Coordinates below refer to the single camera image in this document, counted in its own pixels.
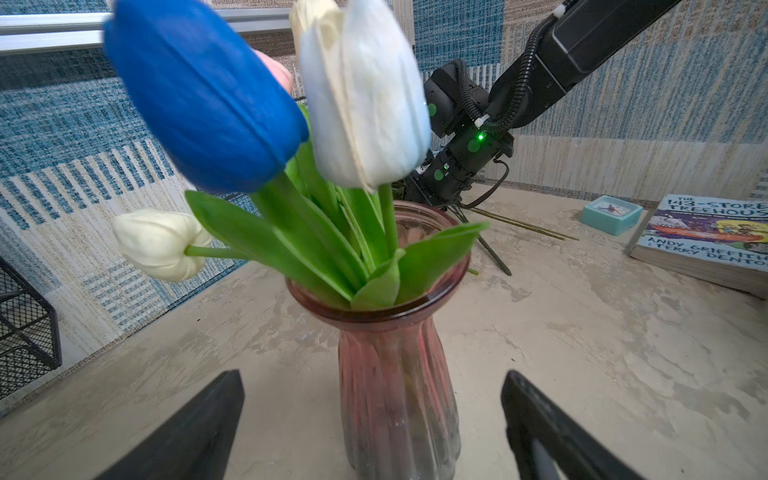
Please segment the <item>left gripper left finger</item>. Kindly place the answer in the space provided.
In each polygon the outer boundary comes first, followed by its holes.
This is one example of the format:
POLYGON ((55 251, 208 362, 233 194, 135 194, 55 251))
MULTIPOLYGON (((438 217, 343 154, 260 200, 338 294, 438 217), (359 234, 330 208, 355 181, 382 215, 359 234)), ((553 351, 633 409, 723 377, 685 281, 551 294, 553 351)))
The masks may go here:
POLYGON ((245 392, 240 372, 218 375, 100 479, 222 479, 245 392))

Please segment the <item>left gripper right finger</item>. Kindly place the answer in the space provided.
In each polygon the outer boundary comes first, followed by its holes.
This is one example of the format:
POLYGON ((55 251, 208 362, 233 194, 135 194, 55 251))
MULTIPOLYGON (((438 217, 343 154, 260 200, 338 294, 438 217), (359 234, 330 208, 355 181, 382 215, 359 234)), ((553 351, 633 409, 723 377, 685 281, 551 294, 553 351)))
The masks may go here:
POLYGON ((501 404, 521 479, 640 477, 520 372, 507 372, 501 404))

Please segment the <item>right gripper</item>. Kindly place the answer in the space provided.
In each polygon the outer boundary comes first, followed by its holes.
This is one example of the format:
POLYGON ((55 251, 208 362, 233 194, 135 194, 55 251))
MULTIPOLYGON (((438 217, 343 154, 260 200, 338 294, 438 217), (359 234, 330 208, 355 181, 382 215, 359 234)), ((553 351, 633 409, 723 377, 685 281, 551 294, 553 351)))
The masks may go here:
POLYGON ((404 180, 403 199, 431 207, 458 203, 480 170, 473 154, 460 155, 443 149, 429 152, 426 163, 404 180))

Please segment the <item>pale blue-white artificial tulip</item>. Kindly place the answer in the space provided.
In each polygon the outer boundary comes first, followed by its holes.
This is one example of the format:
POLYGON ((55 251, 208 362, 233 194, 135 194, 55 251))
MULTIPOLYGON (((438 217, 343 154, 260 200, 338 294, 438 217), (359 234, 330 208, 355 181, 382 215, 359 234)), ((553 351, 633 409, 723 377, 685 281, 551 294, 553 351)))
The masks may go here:
POLYGON ((374 196, 415 170, 431 144, 417 61, 383 1, 350 1, 317 20, 297 55, 316 168, 342 189, 363 259, 375 268, 392 250, 374 196))

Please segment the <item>pink ribbed glass vase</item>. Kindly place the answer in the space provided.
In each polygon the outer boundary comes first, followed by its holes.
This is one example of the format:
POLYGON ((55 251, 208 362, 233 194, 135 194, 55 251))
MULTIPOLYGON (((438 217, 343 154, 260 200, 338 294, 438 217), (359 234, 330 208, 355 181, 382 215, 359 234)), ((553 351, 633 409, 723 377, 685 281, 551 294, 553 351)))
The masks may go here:
POLYGON ((341 424, 358 478, 453 478, 459 415, 433 316, 455 293, 469 261, 456 263, 424 296, 379 311, 332 308, 287 280, 300 305, 340 332, 341 424))

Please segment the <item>pink artificial tulip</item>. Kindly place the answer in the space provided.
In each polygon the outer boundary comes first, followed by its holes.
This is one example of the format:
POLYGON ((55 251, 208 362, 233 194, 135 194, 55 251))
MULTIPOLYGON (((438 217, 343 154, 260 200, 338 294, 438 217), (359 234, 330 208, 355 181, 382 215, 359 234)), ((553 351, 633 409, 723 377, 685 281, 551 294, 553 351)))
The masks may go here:
POLYGON ((294 85, 293 74, 279 61, 273 59, 269 55, 262 51, 254 49, 254 53, 258 56, 260 61, 267 67, 272 76, 282 86, 282 88, 289 94, 292 94, 294 85))

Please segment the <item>white artificial tulip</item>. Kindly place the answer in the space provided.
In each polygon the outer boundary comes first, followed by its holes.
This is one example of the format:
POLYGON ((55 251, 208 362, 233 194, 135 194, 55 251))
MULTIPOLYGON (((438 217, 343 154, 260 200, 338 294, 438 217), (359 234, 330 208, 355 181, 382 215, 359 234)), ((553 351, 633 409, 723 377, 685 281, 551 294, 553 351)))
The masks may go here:
POLYGON ((213 236, 188 213, 142 209, 112 222, 119 252, 142 272, 168 282, 195 277, 208 258, 255 261, 267 265, 331 302, 344 297, 313 272, 276 230, 238 207, 233 219, 216 219, 227 237, 226 248, 211 245, 213 236))

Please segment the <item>blue artificial tulip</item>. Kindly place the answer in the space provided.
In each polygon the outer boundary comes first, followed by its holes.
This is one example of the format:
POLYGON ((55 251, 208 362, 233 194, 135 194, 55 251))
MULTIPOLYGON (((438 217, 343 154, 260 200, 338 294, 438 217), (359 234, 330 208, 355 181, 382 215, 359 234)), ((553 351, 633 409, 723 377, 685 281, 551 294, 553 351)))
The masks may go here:
POLYGON ((191 183, 191 214, 228 246, 216 219, 236 207, 270 224, 348 308, 368 279, 331 184, 319 174, 307 110, 254 50, 199 1, 119 1, 104 48, 135 108, 191 183))

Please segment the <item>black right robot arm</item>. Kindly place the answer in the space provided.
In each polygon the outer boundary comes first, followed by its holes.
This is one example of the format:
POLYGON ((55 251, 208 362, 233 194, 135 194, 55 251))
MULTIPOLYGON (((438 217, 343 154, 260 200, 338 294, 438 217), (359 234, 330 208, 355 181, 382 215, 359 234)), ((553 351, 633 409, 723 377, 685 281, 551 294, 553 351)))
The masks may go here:
POLYGON ((523 53, 490 90, 461 59, 424 84, 433 133, 448 144, 404 181, 403 198, 434 208, 460 205, 476 174, 514 150, 511 129, 546 112, 674 7, 659 1, 565 1, 529 35, 523 53))

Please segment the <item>blue rose orange flower bouquet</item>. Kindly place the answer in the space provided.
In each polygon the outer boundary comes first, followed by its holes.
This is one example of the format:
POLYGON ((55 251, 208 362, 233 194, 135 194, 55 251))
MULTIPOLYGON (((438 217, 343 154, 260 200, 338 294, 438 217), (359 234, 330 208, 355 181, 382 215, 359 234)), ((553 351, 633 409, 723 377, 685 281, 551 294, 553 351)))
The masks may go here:
POLYGON ((578 256, 589 245, 577 239, 534 227, 524 222, 476 211, 448 207, 446 212, 460 223, 487 222, 473 248, 467 270, 470 284, 536 283, 540 277, 568 273, 567 260, 578 256))

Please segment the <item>small teal box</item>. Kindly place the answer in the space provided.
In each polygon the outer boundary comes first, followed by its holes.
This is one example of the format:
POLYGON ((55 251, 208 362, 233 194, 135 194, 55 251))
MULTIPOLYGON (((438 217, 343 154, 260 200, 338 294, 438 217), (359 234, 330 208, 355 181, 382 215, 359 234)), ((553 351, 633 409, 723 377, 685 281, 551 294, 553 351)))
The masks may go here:
POLYGON ((603 195, 587 204, 580 221, 613 236, 621 235, 637 224, 643 207, 622 199, 603 195))

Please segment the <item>colourful paperback book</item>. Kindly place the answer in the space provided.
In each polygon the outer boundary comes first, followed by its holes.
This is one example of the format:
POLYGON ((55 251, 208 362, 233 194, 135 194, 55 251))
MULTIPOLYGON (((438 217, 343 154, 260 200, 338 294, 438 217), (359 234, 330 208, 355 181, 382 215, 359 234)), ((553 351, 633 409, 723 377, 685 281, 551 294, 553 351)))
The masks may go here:
POLYGON ((766 299, 767 202, 668 194, 626 254, 766 299))

